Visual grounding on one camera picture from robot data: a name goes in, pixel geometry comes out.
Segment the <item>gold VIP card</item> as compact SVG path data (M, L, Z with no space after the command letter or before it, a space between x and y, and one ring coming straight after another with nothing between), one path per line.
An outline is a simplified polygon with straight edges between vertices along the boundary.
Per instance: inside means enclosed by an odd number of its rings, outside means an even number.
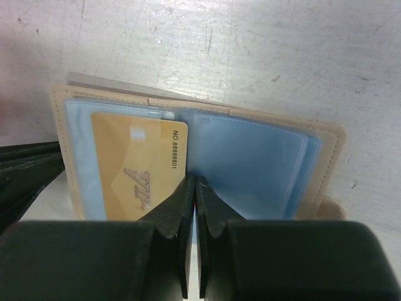
M186 123L101 112L91 123L107 219L142 218L183 180Z

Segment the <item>beige leather card holder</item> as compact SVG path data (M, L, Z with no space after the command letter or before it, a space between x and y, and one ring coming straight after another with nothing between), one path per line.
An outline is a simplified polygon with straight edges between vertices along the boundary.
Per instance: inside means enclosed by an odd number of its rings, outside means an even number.
M207 179L247 219L345 218L325 194L345 142L338 126L198 101L160 90L55 85L49 98L77 218L105 213L91 123L94 112L184 122L185 176Z

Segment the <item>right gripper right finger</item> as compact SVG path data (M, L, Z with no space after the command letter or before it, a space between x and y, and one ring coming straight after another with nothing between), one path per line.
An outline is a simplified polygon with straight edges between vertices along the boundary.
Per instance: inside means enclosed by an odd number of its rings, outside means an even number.
M195 182L204 300L399 300L373 232L351 221L247 220Z

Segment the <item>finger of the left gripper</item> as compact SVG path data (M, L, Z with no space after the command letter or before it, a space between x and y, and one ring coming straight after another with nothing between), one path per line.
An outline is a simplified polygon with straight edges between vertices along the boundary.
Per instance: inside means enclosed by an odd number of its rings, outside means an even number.
M1 147L1 232L64 170L57 141Z

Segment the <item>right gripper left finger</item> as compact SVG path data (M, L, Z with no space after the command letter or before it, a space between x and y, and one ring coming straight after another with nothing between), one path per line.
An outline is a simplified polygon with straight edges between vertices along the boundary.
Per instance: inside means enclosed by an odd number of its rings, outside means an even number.
M194 176L138 221L23 221L1 237L2 300L183 300Z

